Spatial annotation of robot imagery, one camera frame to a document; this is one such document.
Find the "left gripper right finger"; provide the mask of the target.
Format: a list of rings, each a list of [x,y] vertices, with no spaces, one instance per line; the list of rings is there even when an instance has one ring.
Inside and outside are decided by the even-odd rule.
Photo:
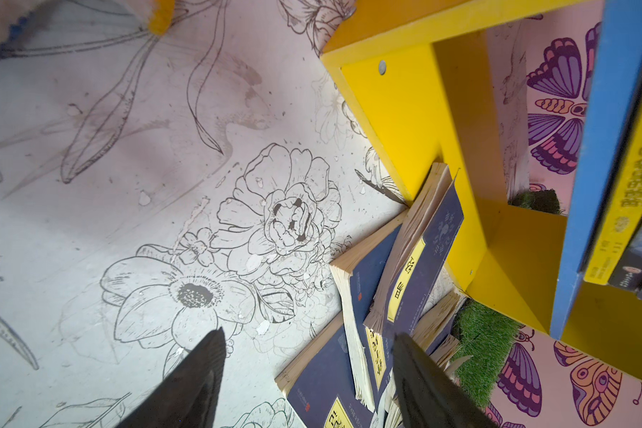
[[[495,426],[409,335],[400,333],[395,337],[392,354],[404,426]]]

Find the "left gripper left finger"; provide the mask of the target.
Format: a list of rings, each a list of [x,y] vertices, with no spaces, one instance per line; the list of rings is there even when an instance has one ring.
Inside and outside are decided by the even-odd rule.
[[[226,362],[226,337],[206,335],[120,427],[212,427]]]

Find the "yellow cartoon boy book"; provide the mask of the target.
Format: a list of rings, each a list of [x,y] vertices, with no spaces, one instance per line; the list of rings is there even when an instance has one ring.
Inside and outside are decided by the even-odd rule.
[[[606,285],[642,220],[642,98],[584,280]]]

